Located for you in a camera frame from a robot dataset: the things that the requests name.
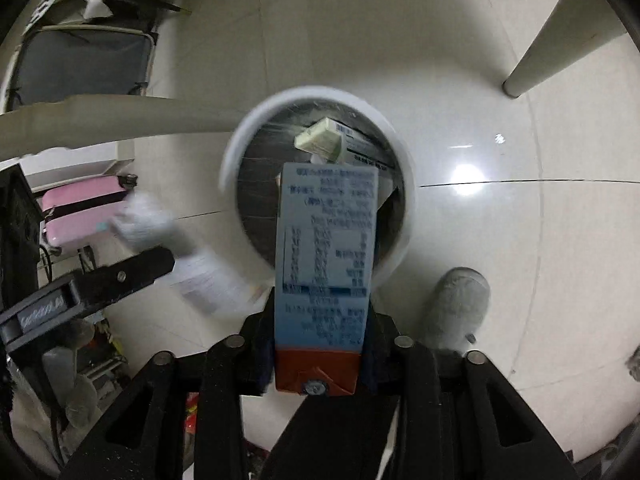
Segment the white round trash bin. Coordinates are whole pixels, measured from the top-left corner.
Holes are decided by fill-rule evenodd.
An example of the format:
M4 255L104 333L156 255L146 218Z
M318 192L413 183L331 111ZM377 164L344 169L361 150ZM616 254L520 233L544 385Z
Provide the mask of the white round trash bin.
M286 284L373 290L408 250L408 148L381 112L346 91L292 88L245 113L219 187L254 253Z

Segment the white green medicine box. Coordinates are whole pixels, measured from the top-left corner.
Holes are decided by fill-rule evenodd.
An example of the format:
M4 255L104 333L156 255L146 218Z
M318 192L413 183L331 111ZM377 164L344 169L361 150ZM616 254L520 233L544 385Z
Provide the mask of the white green medicine box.
M294 139L294 146L328 162L338 162L342 157L345 133L348 133L346 126L326 117L299 133Z

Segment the red small carton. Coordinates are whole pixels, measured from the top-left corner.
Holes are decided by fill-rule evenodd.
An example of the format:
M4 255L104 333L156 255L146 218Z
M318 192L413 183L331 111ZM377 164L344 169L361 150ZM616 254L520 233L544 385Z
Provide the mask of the red small carton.
M376 169L284 164L274 281L278 390L307 396L355 392L377 212Z

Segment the pink case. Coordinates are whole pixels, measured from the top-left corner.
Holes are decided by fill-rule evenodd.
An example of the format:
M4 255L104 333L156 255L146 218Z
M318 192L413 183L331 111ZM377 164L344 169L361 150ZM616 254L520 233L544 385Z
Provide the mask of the pink case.
M42 196L42 239L59 250L88 245L108 230L137 183L134 174L119 174L51 188Z

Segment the white paper wrapper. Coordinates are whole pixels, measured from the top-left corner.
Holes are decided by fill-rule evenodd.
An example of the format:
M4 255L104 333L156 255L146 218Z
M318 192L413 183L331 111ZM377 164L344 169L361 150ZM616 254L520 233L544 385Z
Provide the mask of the white paper wrapper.
M248 282L223 256L179 226L152 195L129 194L111 218L110 229L133 252L168 249L175 263L166 284L201 312L239 318L262 308L267 287Z

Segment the dark grey suitcase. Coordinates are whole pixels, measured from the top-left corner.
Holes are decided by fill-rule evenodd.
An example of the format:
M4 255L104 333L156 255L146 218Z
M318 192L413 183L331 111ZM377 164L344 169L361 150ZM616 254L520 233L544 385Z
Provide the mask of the dark grey suitcase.
M46 26L18 47L3 81L2 112L62 102L70 96L142 96L155 37L102 25Z

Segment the white table leg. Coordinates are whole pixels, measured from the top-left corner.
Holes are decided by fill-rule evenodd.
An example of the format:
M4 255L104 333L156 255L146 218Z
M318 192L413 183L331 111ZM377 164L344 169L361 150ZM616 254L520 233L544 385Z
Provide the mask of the white table leg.
M608 0L558 0L502 90L516 99L625 32Z

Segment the grey right slipper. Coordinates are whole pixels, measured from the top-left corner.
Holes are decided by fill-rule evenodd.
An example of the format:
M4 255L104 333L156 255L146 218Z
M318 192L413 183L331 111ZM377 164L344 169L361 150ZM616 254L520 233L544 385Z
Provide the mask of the grey right slipper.
M422 344L465 354L476 343L490 296L489 283L480 272L462 266L449 270L428 298Z

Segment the long white toothpaste box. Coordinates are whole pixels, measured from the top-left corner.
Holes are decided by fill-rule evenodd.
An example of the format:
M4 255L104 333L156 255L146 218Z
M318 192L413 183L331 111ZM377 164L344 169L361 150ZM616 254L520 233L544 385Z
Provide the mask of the long white toothpaste box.
M341 135L336 162L347 165L375 166L384 170L395 168L394 161L384 146L373 142L367 136L340 122L334 122L333 125Z

